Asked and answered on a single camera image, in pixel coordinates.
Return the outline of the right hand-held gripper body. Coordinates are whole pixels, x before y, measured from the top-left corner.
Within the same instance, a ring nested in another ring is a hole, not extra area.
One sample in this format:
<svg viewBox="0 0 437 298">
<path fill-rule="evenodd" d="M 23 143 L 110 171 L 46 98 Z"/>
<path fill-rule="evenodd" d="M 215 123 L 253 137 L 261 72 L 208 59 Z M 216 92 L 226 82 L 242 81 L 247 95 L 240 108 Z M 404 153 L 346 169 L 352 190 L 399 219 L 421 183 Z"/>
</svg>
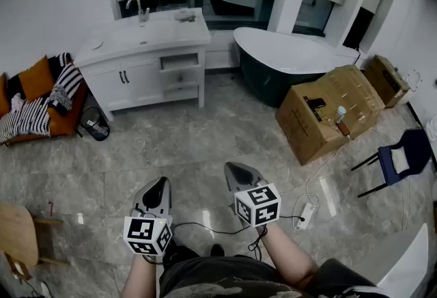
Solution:
<svg viewBox="0 0 437 298">
<path fill-rule="evenodd" d="M 257 169 L 243 163 L 226 162 L 224 173 L 235 214 L 241 221 L 256 228 L 279 219 L 279 192 Z"/>
</svg>

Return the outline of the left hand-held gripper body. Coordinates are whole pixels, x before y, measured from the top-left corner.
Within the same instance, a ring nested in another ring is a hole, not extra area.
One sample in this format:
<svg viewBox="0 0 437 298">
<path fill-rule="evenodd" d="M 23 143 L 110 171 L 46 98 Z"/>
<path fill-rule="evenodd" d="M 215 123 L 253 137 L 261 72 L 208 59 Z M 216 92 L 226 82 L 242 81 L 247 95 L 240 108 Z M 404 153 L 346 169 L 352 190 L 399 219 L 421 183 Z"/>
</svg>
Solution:
<svg viewBox="0 0 437 298">
<path fill-rule="evenodd" d="M 123 239 L 130 250 L 144 256 L 163 256 L 173 236 L 171 185 L 162 176 L 135 195 L 130 215 L 124 218 Z"/>
</svg>

